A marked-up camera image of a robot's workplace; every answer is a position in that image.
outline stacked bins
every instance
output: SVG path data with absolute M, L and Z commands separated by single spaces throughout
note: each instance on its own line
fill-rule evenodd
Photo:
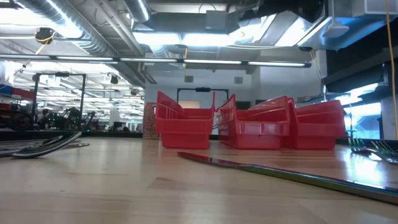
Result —
M 336 138 L 345 136 L 343 107 L 329 101 L 295 108 L 289 98 L 290 136 L 284 146 L 293 149 L 334 149 Z
M 279 149 L 289 134 L 288 98 L 262 102 L 248 110 L 237 110 L 235 95 L 217 109 L 221 142 L 238 149 Z
M 215 93 L 210 109 L 183 109 L 176 101 L 157 92 L 156 130 L 167 148 L 207 149 L 213 130 Z

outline vent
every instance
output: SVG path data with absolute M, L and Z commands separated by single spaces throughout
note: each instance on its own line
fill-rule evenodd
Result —
M 193 83 L 193 76 L 187 75 L 184 79 L 184 82 Z
M 235 77 L 235 84 L 243 84 L 243 77 Z

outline silver duct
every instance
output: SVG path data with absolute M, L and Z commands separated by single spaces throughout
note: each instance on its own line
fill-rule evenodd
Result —
M 149 46 L 152 52 L 154 53 L 155 57 L 158 58 L 169 58 L 169 50 L 164 45 L 150 45 Z
M 151 8 L 148 6 L 146 0 L 124 0 L 124 5 L 130 13 L 130 17 L 136 22 L 146 22 L 150 19 Z M 149 46 L 155 57 L 169 58 L 170 54 L 167 47 L 164 45 L 150 45 Z
M 150 19 L 151 9 L 146 0 L 124 0 L 124 5 L 134 21 L 146 22 Z
M 98 33 L 94 27 L 66 0 L 14 0 L 22 7 L 32 12 L 50 19 L 54 23 L 54 29 L 64 37 L 68 36 L 68 31 L 80 31 L 82 39 L 85 41 L 73 42 L 81 49 L 92 56 L 97 57 L 118 57 L 116 50 Z M 137 72 L 127 66 L 125 63 L 112 65 L 116 70 L 122 73 L 123 78 L 128 82 L 144 86 L 145 80 L 137 75 Z

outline person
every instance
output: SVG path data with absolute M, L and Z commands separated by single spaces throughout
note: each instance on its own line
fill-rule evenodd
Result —
M 45 125 L 47 123 L 47 115 L 49 115 L 50 111 L 49 109 L 44 109 L 40 114 L 39 114 L 39 128 L 40 130 L 45 130 Z

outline wooden workbench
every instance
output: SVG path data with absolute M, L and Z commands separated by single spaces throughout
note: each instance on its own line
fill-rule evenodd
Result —
M 90 147 L 0 159 L 0 223 L 398 223 L 398 207 L 201 164 L 158 140 L 83 138 Z M 334 151 L 186 150 L 398 187 L 398 166 Z

